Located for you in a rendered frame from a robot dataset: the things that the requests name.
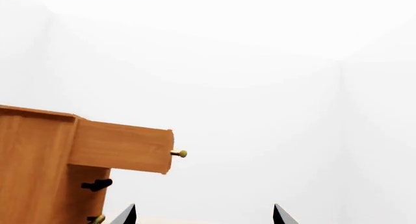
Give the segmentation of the wooden cabinet drawer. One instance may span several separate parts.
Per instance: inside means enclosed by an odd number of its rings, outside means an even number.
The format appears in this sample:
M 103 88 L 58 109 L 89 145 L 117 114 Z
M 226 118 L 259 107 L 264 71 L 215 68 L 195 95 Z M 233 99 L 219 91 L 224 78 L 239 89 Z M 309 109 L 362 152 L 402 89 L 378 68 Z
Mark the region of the wooden cabinet drawer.
M 79 120 L 69 157 L 73 165 L 161 173 L 171 167 L 172 130 Z

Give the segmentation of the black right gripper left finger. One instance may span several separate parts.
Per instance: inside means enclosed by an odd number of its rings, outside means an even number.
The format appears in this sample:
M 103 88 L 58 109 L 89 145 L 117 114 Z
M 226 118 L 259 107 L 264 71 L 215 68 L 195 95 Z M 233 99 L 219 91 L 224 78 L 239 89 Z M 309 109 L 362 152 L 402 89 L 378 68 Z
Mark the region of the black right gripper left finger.
M 130 204 L 121 214 L 119 214 L 109 224 L 136 224 L 137 212 L 135 204 Z

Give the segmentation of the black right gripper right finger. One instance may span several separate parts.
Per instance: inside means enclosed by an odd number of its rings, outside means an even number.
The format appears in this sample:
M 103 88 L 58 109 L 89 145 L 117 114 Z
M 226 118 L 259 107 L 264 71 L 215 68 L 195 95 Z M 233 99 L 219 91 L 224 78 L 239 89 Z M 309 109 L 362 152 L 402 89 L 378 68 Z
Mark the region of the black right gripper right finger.
M 298 224 L 279 204 L 274 205 L 273 222 L 274 224 Z

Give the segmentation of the black drawer knob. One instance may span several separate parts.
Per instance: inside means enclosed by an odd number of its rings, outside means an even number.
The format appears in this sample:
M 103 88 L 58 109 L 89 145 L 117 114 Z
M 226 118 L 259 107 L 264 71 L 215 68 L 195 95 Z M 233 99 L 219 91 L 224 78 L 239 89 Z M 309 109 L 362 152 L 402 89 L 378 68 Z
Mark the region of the black drawer knob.
M 91 192 L 98 192 L 104 188 L 111 186 L 112 184 L 112 179 L 96 179 L 92 183 L 82 182 L 81 188 L 90 190 Z

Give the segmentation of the wooden cabinet body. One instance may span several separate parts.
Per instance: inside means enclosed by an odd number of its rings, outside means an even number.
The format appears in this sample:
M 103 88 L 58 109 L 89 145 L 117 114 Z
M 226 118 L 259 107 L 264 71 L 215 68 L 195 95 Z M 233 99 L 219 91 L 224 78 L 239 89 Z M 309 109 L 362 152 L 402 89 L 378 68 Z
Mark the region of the wooden cabinet body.
M 102 213 L 105 192 L 81 185 L 109 170 L 69 163 L 79 120 L 0 105 L 0 224 L 88 224 Z

